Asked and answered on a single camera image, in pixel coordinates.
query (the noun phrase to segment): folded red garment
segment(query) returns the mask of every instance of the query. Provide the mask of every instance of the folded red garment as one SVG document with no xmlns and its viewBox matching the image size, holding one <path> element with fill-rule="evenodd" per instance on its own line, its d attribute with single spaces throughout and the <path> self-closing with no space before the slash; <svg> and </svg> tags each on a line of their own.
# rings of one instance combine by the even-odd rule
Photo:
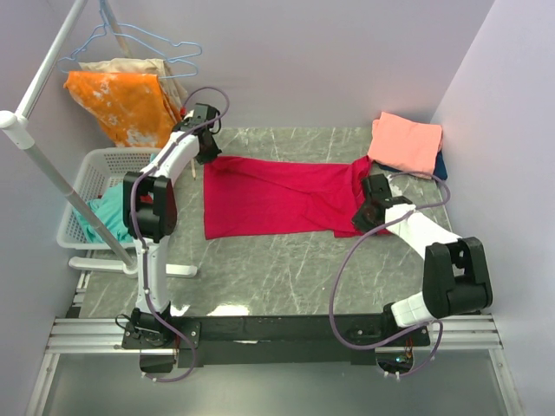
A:
<svg viewBox="0 0 555 416">
<path fill-rule="evenodd" d="M 350 165 L 222 156 L 205 165 L 206 239 L 308 231 L 360 235 L 351 219 L 364 202 L 368 156 Z"/>
</svg>

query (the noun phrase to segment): white wall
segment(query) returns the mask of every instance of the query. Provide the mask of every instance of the white wall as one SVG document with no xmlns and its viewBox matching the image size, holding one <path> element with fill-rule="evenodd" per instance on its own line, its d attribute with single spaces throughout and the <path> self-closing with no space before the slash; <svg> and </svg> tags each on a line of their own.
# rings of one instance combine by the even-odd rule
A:
<svg viewBox="0 0 555 416">
<path fill-rule="evenodd" d="M 493 312 L 527 414 L 553 414 L 555 3 L 497 0 L 433 122 L 454 229 L 485 245 Z"/>
<path fill-rule="evenodd" d="M 71 0 L 49 1 L 61 16 Z M 493 0 L 110 3 L 121 22 L 204 47 L 199 75 L 184 84 L 224 88 L 226 126 L 343 127 L 367 126 L 382 110 L 428 122 Z M 97 9 L 91 0 L 75 46 L 100 21 Z M 115 45 L 91 44 L 83 59 L 111 59 Z"/>
<path fill-rule="evenodd" d="M 60 21 L 44 2 L 10 2 L 0 13 L 0 109 L 15 110 Z M 86 151 L 106 146 L 95 123 L 62 90 L 54 73 L 30 118 L 29 130 L 73 181 Z M 77 274 L 55 241 L 64 199 L 0 133 L 0 403 L 22 414 L 56 315 L 71 303 Z"/>
</svg>

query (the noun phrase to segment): turquoise fabric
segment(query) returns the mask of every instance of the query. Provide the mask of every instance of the turquoise fabric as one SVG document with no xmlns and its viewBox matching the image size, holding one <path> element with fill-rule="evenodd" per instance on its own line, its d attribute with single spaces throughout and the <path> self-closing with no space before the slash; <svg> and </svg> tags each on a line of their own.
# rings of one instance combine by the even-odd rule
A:
<svg viewBox="0 0 555 416">
<path fill-rule="evenodd" d="M 108 188 L 102 198 L 93 199 L 87 202 L 90 209 L 106 225 L 110 232 L 120 243 L 132 243 L 133 239 L 127 232 L 127 227 L 123 224 L 123 184 L 118 184 Z M 101 236 L 88 223 L 88 221 L 73 210 L 77 222 L 81 226 L 85 237 L 89 243 L 104 243 Z"/>
</svg>

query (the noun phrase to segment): gray marble table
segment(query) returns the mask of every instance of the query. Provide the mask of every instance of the gray marble table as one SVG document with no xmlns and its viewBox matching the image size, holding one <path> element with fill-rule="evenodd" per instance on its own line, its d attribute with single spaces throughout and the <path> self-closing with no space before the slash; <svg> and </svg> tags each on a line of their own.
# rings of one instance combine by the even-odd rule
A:
<svg viewBox="0 0 555 416">
<path fill-rule="evenodd" d="M 350 163 L 369 147 L 367 128 L 240 128 L 216 137 L 224 154 L 295 162 Z M 372 173 L 379 172 L 377 166 Z M 169 263 L 199 266 L 193 280 L 168 278 L 173 314 L 325 314 L 330 286 L 354 238 L 330 231 L 231 237 L 206 241 L 203 226 L 203 170 L 193 180 L 187 168 L 175 186 L 179 222 L 170 241 Z M 441 199 L 429 180 L 400 177 L 394 192 L 416 204 Z M 449 228 L 443 207 L 424 213 Z M 110 258 L 113 254 L 95 253 Z M 376 313 L 382 306 L 421 289 L 423 261 L 400 238 L 369 238 L 351 258 L 336 299 L 337 313 Z M 137 284 L 123 275 L 91 274 L 80 317 L 130 313 Z"/>
</svg>

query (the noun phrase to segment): dark blue folded cloth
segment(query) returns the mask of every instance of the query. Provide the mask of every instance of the dark blue folded cloth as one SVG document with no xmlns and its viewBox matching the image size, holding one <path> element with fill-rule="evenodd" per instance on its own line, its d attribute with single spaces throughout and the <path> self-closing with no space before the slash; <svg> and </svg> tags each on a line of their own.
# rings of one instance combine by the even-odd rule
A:
<svg viewBox="0 0 555 416">
<path fill-rule="evenodd" d="M 384 171 L 400 172 L 394 167 L 382 165 L 378 162 L 376 162 L 376 164 Z M 437 156 L 435 157 L 434 175 L 441 180 L 447 180 L 447 168 L 445 167 L 445 162 L 443 161 L 443 153 L 441 152 L 441 150 L 437 153 Z"/>
</svg>

